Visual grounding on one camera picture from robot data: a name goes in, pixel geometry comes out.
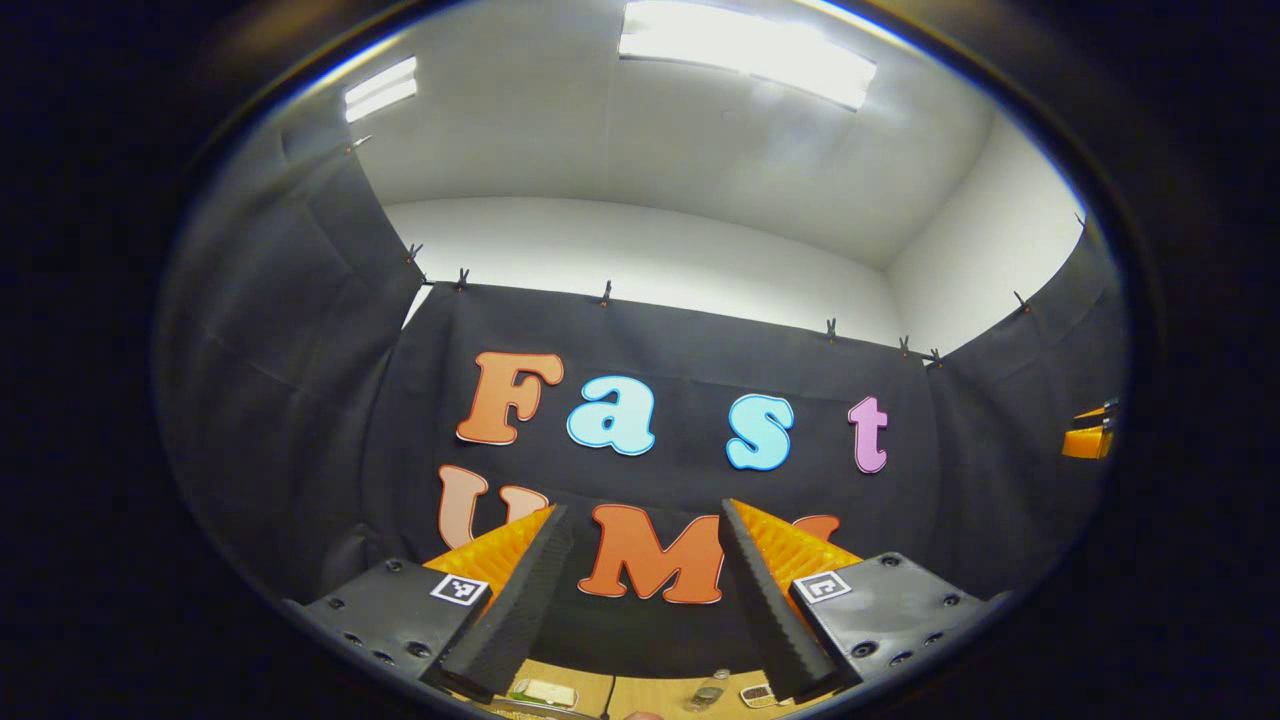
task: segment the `black fabric backdrop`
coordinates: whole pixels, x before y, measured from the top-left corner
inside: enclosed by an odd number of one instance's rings
[[[454,464],[489,482],[476,534],[504,519],[506,484],[576,510],[535,657],[694,676],[758,666],[727,571],[709,606],[580,592],[596,505],[646,510],[663,546],[724,496],[787,520],[831,514],[837,544],[902,552],[979,596],[1033,582],[1087,520],[1105,464],[1061,457],[1062,432],[1121,392],[1125,368],[1119,287],[1089,233],[1032,313],[932,369],[815,332],[483,284],[436,284],[401,332],[420,277],[347,143],[334,96],[264,128],[192,218],[161,297],[156,396],[175,474],[268,592],[307,602],[387,555],[443,552],[436,471]],[[454,437],[483,351],[564,361],[511,446]],[[582,383],[605,374],[654,391],[657,443],[641,456],[566,433]],[[790,457],[771,473],[724,456],[728,407],[750,392],[795,410]],[[890,416],[873,475],[854,462],[846,419],[868,395]]]

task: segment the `blue letter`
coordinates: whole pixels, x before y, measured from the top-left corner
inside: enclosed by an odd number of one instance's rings
[[[791,404],[781,397],[744,395],[728,409],[728,427],[739,436],[724,446],[728,461],[739,470],[772,470],[787,461],[795,423]]]
[[[618,393],[617,402],[588,402],[568,414],[568,437],[588,447],[605,447],[622,455],[644,455],[657,438],[649,432],[653,391],[634,378],[607,375],[582,386],[586,400],[604,400]]]

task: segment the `white ceiling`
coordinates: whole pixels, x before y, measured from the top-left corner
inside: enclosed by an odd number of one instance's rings
[[[353,124],[383,205],[602,200],[713,218],[884,269],[973,167],[992,104],[932,60],[786,0],[736,3],[878,64],[849,111],[676,63],[620,60],[625,0],[476,0],[343,78],[417,55],[419,92]]]

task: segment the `fluorescent light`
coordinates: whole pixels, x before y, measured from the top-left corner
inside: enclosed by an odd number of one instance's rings
[[[372,96],[356,102],[355,105],[347,105],[347,122],[353,123],[360,118],[364,118],[374,110],[381,110],[383,108],[396,102],[397,100],[403,100],[417,92],[417,81],[408,78],[401,81],[390,87],[379,90]]]
[[[346,95],[347,106],[349,108],[351,105],[360,102],[361,99],[369,97],[379,90],[389,85],[394,85],[397,81],[413,77],[415,68],[417,68],[417,58],[411,55],[407,60],[401,60],[365,82],[352,87]]]
[[[628,3],[618,38],[622,58],[713,65],[820,95],[858,109],[876,63],[820,33],[708,5]]]

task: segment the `table surface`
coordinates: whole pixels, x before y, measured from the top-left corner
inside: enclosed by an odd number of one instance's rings
[[[545,662],[538,662],[536,660],[526,660],[520,671],[516,673],[516,682],[526,678],[547,680],[549,683],[573,688],[579,694],[577,707],[575,710],[577,712],[582,712],[584,715],[593,715],[595,717],[599,717],[600,714],[604,712],[604,703],[609,697],[609,683],[613,680],[612,675],[570,670],[568,667],[547,665]],[[759,708],[748,707],[737,693],[751,685],[760,685],[767,682],[764,679],[764,673],[755,670],[751,673],[730,675],[728,687],[724,689],[724,694],[707,710],[696,714],[685,711],[685,701],[692,697],[694,691],[698,689],[698,685],[700,685],[705,679],[707,678],[654,679],[626,678],[620,675],[617,687],[613,689],[613,701],[609,702],[609,717],[613,720],[623,720],[632,712],[646,711],[660,715],[663,720],[721,720],[730,717],[768,720],[771,717],[781,717],[790,712],[795,712],[801,707],[809,707],[810,705],[822,702],[829,697],[823,696],[804,705],[772,705],[769,707]]]

